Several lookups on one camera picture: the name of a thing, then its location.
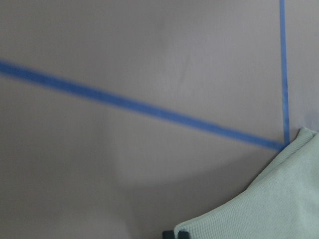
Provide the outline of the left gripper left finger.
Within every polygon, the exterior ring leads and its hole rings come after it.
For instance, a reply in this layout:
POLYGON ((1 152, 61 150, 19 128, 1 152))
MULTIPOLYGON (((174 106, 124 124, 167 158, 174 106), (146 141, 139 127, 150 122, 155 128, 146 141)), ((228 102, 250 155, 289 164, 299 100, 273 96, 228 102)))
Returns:
POLYGON ((162 239, 174 239, 174 231, 163 231, 162 239))

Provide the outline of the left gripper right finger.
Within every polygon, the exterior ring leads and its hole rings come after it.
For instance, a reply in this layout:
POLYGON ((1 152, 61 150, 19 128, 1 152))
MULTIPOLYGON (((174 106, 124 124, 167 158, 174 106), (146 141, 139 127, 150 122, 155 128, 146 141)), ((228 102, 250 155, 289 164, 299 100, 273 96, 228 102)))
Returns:
POLYGON ((177 238, 178 239, 190 239, 190 234, 189 234, 189 232, 179 231, 177 238))

